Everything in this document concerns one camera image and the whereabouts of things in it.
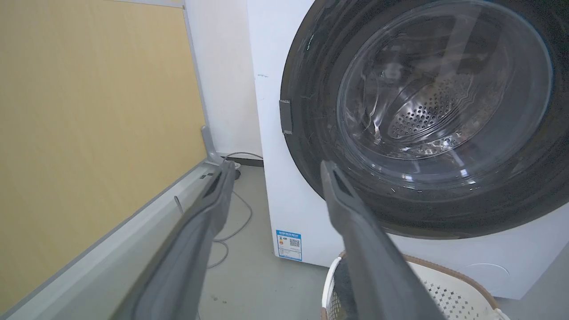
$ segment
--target blue and white sticker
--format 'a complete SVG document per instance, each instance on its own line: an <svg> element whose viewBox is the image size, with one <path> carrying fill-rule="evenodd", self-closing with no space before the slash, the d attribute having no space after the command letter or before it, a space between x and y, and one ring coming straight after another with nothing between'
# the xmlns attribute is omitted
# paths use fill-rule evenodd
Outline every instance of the blue and white sticker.
<svg viewBox="0 0 569 320"><path fill-rule="evenodd" d="M277 230L279 257L302 261L302 238L300 234Z"/></svg>

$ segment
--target front-load washing machine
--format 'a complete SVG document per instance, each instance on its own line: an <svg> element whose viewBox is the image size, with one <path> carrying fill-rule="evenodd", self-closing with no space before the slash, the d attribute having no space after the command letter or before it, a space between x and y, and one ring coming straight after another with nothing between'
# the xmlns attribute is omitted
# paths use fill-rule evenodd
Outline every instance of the front-load washing machine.
<svg viewBox="0 0 569 320"><path fill-rule="evenodd" d="M568 7L249 0L275 254L343 250L327 159L403 253L521 298L569 240Z"/></svg>

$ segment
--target wall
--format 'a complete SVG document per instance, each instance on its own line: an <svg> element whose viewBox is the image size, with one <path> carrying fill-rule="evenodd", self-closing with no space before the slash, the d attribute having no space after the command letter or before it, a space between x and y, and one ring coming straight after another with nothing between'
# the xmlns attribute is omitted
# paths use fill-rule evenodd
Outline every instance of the wall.
<svg viewBox="0 0 569 320"><path fill-rule="evenodd" d="M186 0L186 5L217 151L261 154L246 0Z"/></svg>
<svg viewBox="0 0 569 320"><path fill-rule="evenodd" d="M0 1L0 314L205 158L182 9Z"/></svg>

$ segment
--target white wall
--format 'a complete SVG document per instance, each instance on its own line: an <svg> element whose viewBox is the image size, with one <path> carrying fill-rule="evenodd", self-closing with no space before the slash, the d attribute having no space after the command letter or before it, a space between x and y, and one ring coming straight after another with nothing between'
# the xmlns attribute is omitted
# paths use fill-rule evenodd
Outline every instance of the white wall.
<svg viewBox="0 0 569 320"><path fill-rule="evenodd" d="M217 152L261 155L247 0L186 0L186 5Z"/></svg>

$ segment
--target black baseboard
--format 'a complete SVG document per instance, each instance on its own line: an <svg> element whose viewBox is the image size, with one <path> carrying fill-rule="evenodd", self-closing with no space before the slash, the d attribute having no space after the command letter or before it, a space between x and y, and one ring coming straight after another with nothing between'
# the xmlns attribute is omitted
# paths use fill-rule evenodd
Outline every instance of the black baseboard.
<svg viewBox="0 0 569 320"><path fill-rule="evenodd" d="M263 167L263 160L259 160L259 159L243 159L243 158L233 158L233 157L229 157L226 159L231 160L231 161L235 161L242 166Z"/></svg>

